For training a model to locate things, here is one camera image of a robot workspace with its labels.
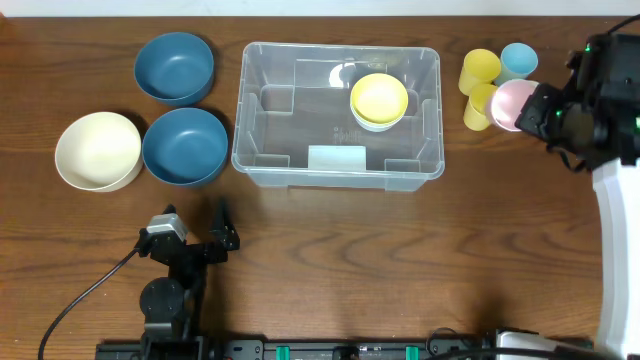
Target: wood grain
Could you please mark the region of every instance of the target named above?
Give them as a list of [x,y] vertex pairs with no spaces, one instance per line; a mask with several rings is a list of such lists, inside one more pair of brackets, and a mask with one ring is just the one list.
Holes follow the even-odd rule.
[[[463,56],[524,41],[533,79],[562,85],[567,53],[612,18],[4,19],[0,25],[0,358],[33,359],[55,316],[133,246],[171,202],[204,241],[215,201],[232,208],[242,249],[212,268],[203,322],[213,333],[290,338],[417,338],[439,326],[497,325],[594,336],[601,299],[600,228],[590,177],[542,144],[463,125]],[[252,41],[429,46],[442,60],[445,158],[411,194],[260,189],[228,165],[201,189],[148,172],[109,194],[57,175],[62,131],[95,111],[141,127],[169,108],[138,90],[132,66],[153,37],[187,31],[216,49],[201,107],[234,123],[243,48]],[[103,339],[136,339],[138,296],[166,268],[134,258],[72,311],[49,359],[87,359]]]

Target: green tape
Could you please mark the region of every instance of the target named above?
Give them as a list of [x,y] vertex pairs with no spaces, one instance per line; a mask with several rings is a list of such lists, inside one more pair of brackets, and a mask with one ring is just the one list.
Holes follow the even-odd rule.
[[417,346],[407,346],[406,360],[420,360],[420,349]]
[[289,347],[278,346],[276,347],[276,360],[289,360]]

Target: blue cup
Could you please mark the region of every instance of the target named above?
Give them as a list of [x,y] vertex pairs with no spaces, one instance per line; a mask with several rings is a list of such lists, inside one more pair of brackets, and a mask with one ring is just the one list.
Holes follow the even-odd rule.
[[502,50],[500,62],[500,75],[493,81],[498,86],[509,80],[526,79],[538,67],[538,54],[529,45],[513,43]]
[[172,185],[200,186],[224,168],[229,140],[218,118],[182,108],[156,120],[142,142],[142,159],[156,178]]
[[160,35],[138,53],[134,76],[140,89],[160,102],[171,106],[195,104],[213,85],[213,53],[195,35]]

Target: yellow bowl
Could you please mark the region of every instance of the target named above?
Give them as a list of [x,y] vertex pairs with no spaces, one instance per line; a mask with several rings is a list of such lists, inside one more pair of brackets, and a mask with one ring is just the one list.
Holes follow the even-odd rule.
[[351,106],[363,120],[388,124],[400,119],[409,106],[409,94],[400,80],[387,74],[371,74],[351,90]]

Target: yellow cup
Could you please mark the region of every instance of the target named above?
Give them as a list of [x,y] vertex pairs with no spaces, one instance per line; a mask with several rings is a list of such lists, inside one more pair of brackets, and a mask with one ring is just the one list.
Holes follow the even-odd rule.
[[471,50],[464,57],[458,88],[469,96],[471,89],[478,84],[488,84],[500,75],[500,59],[485,49]]
[[476,85],[471,90],[469,101],[467,101],[467,107],[464,109],[464,116],[462,117],[464,124],[469,129],[482,131],[489,127],[485,109],[496,90],[498,90],[498,87],[491,84]]

